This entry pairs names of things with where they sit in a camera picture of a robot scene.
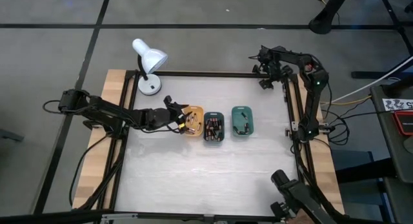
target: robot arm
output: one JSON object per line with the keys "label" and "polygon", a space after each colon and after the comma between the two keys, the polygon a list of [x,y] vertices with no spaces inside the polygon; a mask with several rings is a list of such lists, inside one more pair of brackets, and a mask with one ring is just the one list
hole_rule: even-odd
{"label": "robot arm", "polygon": [[309,186],[306,186],[296,179],[289,180],[282,170],[273,173],[271,181],[285,199],[284,203],[275,202],[271,205],[271,210],[276,217],[294,218],[298,210],[303,209],[316,224],[383,224],[382,221],[357,219],[342,215],[328,202],[317,185],[310,185],[310,183]]}
{"label": "robot arm", "polygon": [[84,90],[67,90],[63,92],[58,109],[66,115],[82,115],[88,120],[84,121],[88,128],[101,125],[106,133],[113,138],[120,138],[122,127],[126,125],[137,130],[157,130],[173,122],[177,123],[176,132],[184,133],[185,118],[182,108],[188,105],[173,103],[170,96],[164,101],[166,108],[142,110],[128,110],[119,105],[112,104],[98,96],[91,96]]}
{"label": "robot arm", "polygon": [[282,46],[269,49],[261,46],[256,57],[260,65],[255,65],[252,72],[259,74],[261,69],[270,78],[259,82],[263,89],[274,88],[273,81],[280,81],[292,74],[292,69],[286,65],[281,68],[280,61],[297,65],[299,75],[307,90],[304,117],[298,124],[298,138],[302,142],[314,139],[319,134],[319,123],[316,118],[320,95],[328,83],[328,73],[320,61],[310,54],[287,51]]}

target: teal tray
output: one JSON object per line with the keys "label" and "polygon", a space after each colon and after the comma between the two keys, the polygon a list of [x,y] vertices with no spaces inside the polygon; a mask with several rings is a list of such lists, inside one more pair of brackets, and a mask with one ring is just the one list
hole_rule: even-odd
{"label": "teal tray", "polygon": [[[207,125],[207,120],[210,118],[217,118],[218,121],[221,121],[222,127],[221,130],[216,130],[216,134],[218,135],[219,133],[222,133],[222,138],[220,139],[220,141],[207,141],[206,140],[206,136],[208,134],[208,130],[206,128]],[[224,140],[225,138],[225,126],[224,126],[224,115],[220,112],[207,112],[204,114],[204,140],[208,143],[220,143],[222,142],[222,140]]]}
{"label": "teal tray", "polygon": [[[237,137],[248,137],[254,132],[254,120],[252,118],[252,110],[250,107],[238,106],[232,108],[232,133]],[[241,132],[245,131],[245,124],[248,123],[249,131],[246,134],[238,134],[234,127]]]}

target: yellow cable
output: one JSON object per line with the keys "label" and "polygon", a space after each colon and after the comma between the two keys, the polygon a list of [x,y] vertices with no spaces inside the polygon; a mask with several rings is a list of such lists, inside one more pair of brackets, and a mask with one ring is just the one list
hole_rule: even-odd
{"label": "yellow cable", "polygon": [[[351,105],[351,104],[356,104],[356,103],[360,103],[362,101],[365,101],[367,99],[370,99],[371,96],[367,96],[364,97],[363,99],[359,99],[357,101],[350,101],[350,102],[346,102],[346,103],[331,103],[331,105]],[[329,102],[320,102],[321,104],[329,104]]]}

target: sticker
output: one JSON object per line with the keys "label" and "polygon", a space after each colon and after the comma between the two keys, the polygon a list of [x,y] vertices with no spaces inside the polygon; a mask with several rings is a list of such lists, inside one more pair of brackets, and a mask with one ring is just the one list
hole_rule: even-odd
{"label": "sticker", "polygon": [[383,105],[386,111],[413,109],[413,99],[383,99]]}

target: small object in tray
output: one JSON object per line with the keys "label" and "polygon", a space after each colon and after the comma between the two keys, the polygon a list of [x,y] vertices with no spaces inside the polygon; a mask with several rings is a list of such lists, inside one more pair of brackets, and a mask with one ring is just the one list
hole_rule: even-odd
{"label": "small object in tray", "polygon": [[195,134],[195,130],[193,128],[189,128],[186,132],[187,134]]}
{"label": "small object in tray", "polygon": [[224,115],[220,112],[207,112],[204,115],[205,141],[212,143],[221,142],[224,139]]}
{"label": "small object in tray", "polygon": [[245,115],[243,112],[241,113],[241,115],[245,118],[245,120],[248,120],[247,115]]}
{"label": "small object in tray", "polygon": [[232,128],[235,130],[235,132],[237,132],[237,134],[239,134],[239,130],[236,126],[233,126]]}

